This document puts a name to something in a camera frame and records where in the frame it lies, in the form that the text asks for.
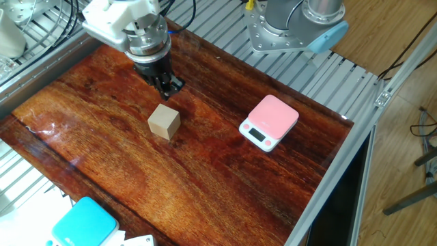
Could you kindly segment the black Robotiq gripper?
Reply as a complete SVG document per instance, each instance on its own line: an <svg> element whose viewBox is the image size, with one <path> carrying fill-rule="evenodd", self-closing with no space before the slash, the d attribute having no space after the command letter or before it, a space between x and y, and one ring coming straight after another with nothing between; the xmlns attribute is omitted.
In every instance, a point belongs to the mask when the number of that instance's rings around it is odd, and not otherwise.
<svg viewBox="0 0 437 246"><path fill-rule="evenodd" d="M148 84L154 85L160 97L167 101L170 96L177 94L184 86L185 81L179 77L171 77L171 54L150 63L134 63L134 71Z"/></svg>

